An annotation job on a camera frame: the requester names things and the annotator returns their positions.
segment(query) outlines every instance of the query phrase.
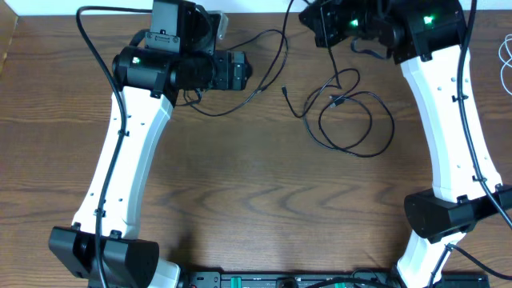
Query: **white wall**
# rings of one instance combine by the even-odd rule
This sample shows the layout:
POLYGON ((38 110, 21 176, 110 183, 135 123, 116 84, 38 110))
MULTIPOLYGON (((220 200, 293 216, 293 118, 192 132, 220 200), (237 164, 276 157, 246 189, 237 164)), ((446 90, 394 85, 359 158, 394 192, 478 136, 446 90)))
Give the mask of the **white wall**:
MULTIPOLYGON (((224 12, 284 12, 290 0, 192 0, 207 10, 224 12)), ((465 10, 470 8, 471 0, 460 0, 465 10)), ((19 16, 27 15, 71 15, 80 6, 120 6, 150 9, 153 0, 6 0, 7 4, 19 16)), ((295 0, 293 12, 304 9, 302 0, 295 0)), ((512 0, 480 0, 479 9, 512 10, 512 0)))

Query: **white cable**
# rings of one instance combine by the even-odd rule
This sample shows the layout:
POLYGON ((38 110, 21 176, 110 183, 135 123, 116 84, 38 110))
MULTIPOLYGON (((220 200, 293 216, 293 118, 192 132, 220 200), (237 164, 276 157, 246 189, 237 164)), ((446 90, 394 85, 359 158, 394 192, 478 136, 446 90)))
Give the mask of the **white cable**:
POLYGON ((512 42, 512 34, 508 34, 505 37, 505 41, 503 41, 503 43, 499 47, 498 56, 503 62, 503 67, 502 67, 502 72, 501 72, 503 88, 506 90, 506 92, 508 92, 508 94, 512 95, 512 92, 510 92, 510 90, 506 87, 505 80, 503 79, 503 72, 505 71, 505 67, 508 66, 509 68, 512 68, 512 64, 511 64, 512 63, 512 53, 510 52, 508 42, 512 42), (506 48, 506 52, 509 54, 509 58, 507 60, 503 59, 503 57, 502 57, 503 47, 506 48))

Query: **cable plug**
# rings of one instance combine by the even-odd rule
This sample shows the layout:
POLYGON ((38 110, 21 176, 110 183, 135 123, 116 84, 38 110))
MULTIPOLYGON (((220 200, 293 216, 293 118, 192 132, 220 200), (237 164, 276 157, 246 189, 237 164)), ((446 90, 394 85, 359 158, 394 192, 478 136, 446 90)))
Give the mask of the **cable plug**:
POLYGON ((334 100, 330 104, 330 108, 335 108, 336 106, 341 105, 341 104, 343 104, 345 102, 345 98, 344 97, 334 96, 334 95, 330 96, 330 100, 334 100))

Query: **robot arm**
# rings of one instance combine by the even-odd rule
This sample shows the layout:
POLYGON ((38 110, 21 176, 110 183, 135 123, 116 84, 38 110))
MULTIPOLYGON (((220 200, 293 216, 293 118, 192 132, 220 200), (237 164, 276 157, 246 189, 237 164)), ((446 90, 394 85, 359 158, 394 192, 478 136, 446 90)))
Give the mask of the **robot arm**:
MULTIPOLYGON (((226 30, 224 14, 209 14, 192 2, 155 0, 152 16, 145 47, 127 46, 113 63, 127 125, 106 192, 100 247, 109 285, 175 288, 179 267, 158 258, 156 242, 138 240, 156 145, 180 90, 243 90, 251 67, 243 52, 215 50, 226 30)), ((72 227, 55 227, 49 241, 75 277, 89 279, 89 287, 101 285, 94 248, 97 207, 121 126, 112 99, 110 125, 86 198, 72 227)))
MULTIPOLYGON (((319 47, 336 45, 349 36, 378 39, 400 64, 414 93, 430 149, 433 182, 432 189, 405 200, 413 232, 397 270, 406 287, 425 287, 445 246, 456 244, 477 221, 497 212, 475 179, 459 116, 458 61, 466 32, 462 8, 458 0, 319 0, 306 8, 299 19, 315 32, 319 47)), ((471 89, 469 63, 468 55, 463 93, 478 162, 485 185, 495 191, 493 197, 503 208, 511 208, 510 192, 503 188, 486 148, 471 89)), ((435 282, 441 278, 447 258, 444 259, 435 282)))
MULTIPOLYGON (((433 52, 431 61, 423 62, 420 58, 413 58, 401 64, 404 77, 416 98, 429 145, 434 196, 451 203, 485 197, 480 184, 473 181, 474 168, 469 151, 461 149, 466 147, 466 140, 462 124, 458 119, 458 104, 452 99, 452 96, 457 95, 455 77, 459 55, 460 47, 451 46, 433 52)), ((466 111, 470 120, 470 131, 482 172, 487 178, 486 184, 491 191, 495 191, 495 187, 500 186, 502 180, 490 160, 478 120, 471 89, 469 62, 467 57, 464 95, 468 96, 466 111)), ((429 223, 429 225, 441 225, 441 223, 429 223)), ((413 231, 406 252, 397 265, 398 272, 407 287, 427 286, 430 273, 434 271, 445 245, 456 244, 465 234, 459 231, 442 237, 438 242, 431 242, 428 237, 422 238, 413 231)), ((435 281, 440 278, 441 270, 435 276, 435 281)))

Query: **wooden table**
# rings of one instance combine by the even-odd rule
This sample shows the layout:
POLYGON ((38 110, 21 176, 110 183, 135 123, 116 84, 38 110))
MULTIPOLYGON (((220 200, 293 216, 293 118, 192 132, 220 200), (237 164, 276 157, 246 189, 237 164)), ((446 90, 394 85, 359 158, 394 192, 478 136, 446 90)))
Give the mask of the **wooden table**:
MULTIPOLYGON (((472 73, 482 127, 494 164, 512 183, 512 102, 499 81, 499 45, 512 32, 511 12, 481 12, 472 73)), ((261 30, 280 28, 282 14, 232 14, 226 48, 261 30)), ((86 29, 111 59, 148 15, 88 16, 86 29)), ((358 90, 379 94, 396 120, 382 156, 360 159, 315 145, 292 116, 293 104, 333 73, 327 52, 290 16, 290 56, 282 76, 240 111, 204 117, 180 107, 165 129, 146 186, 140 238, 184 266, 252 271, 341 271, 389 268, 410 236, 406 195, 431 184, 430 157, 418 109, 398 66, 334 48, 338 67, 360 69, 358 90)), ((242 101, 266 71, 279 36, 245 46, 254 76, 244 92, 209 92, 201 104, 221 112, 242 101)), ((342 77, 350 85, 353 76, 342 77)), ((47 248, 53 226, 69 226, 89 187, 110 113, 110 87, 74 17, 21 18, 0 78, 0 286, 79 286, 47 248)), ((323 95, 310 116, 316 116, 323 95)), ((375 131, 359 151, 384 144, 390 122, 379 106, 375 131)), ((348 145, 367 125, 352 104, 328 113, 333 140, 348 145)), ((510 231, 499 216, 460 243, 485 264, 512 274, 510 231)), ((478 270, 454 253, 445 270, 478 270)), ((492 278, 493 286, 510 286, 492 278)))

